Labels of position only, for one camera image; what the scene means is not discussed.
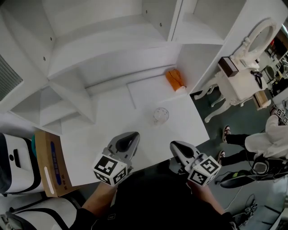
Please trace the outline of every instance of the clear glass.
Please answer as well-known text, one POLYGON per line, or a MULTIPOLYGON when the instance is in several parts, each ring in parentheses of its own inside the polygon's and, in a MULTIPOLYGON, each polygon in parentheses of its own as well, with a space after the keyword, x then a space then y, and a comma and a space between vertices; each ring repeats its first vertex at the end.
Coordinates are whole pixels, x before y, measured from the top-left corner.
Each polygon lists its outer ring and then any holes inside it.
POLYGON ((162 125, 169 119, 169 112, 165 108, 157 108, 154 111, 154 124, 162 125))

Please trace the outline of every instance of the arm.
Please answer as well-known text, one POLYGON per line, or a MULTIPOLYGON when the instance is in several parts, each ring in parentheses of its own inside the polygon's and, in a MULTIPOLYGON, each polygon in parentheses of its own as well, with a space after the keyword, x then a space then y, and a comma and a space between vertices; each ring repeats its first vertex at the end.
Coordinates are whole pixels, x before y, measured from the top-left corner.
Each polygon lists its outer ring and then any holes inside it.
POLYGON ((221 205, 218 203, 218 201, 213 196, 211 190, 208 186, 198 186, 190 181, 188 181, 188 185, 192 190, 193 195, 195 195, 197 198, 211 204, 211 206, 221 215, 225 213, 225 210, 221 207, 221 205))
POLYGON ((112 187, 101 182, 82 208, 88 210, 97 217, 101 217, 109 210, 116 191, 117 187, 112 187))
POLYGON ((277 115, 272 115, 266 122, 265 132, 269 133, 274 127, 278 126, 279 118, 277 115))

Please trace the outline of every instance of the shoe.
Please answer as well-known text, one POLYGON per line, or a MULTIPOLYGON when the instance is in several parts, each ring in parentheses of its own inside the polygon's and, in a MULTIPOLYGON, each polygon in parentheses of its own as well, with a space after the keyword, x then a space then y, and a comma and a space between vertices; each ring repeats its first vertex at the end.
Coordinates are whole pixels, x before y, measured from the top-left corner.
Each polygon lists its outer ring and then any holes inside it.
POLYGON ((222 141, 227 142, 226 136, 230 134, 231 134, 230 126, 226 125, 225 128, 223 129, 222 141))
POLYGON ((225 152, 223 150, 221 150, 219 153, 218 153, 218 159, 217 159, 217 162, 218 164, 222 165, 222 158, 225 157, 225 152))

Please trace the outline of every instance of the black shirt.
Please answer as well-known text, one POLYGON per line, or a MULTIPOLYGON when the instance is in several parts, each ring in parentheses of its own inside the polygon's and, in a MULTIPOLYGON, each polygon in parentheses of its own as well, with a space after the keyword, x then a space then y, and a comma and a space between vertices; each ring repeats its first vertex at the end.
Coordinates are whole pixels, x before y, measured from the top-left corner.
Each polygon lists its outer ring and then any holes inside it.
POLYGON ((137 173, 119 185, 115 204, 106 216, 100 219, 80 209, 70 229, 178 226, 193 230, 231 230, 232 221, 230 213, 220 215, 209 203, 193 196, 177 176, 137 173))

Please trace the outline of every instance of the orange object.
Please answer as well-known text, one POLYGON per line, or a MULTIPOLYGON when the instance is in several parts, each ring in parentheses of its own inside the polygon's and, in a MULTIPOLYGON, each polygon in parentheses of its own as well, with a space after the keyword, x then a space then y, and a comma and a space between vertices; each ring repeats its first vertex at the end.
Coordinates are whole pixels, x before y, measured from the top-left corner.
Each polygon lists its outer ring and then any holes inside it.
POLYGON ((183 86, 186 87, 185 83, 181 77, 181 74, 177 69, 168 71, 166 73, 166 78, 169 81, 172 88, 174 89, 174 91, 177 91, 178 89, 180 89, 183 86))
POLYGON ((273 40, 270 42, 270 46, 273 46, 273 45, 274 45, 274 42, 275 42, 275 40, 273 39, 273 40))

